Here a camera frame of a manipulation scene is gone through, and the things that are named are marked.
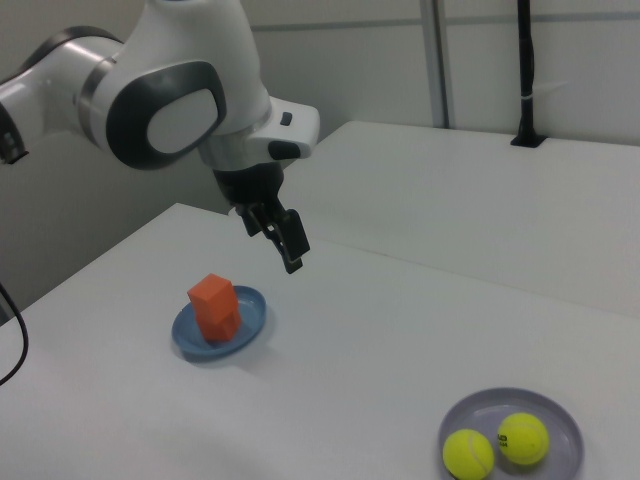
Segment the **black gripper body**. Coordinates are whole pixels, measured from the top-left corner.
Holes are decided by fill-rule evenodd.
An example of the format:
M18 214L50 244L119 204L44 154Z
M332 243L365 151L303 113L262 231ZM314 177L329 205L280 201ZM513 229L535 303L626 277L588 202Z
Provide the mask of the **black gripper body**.
M278 198L284 181L280 164L261 163L236 171L215 170L214 177L223 196L238 213L254 206L273 211L283 209Z

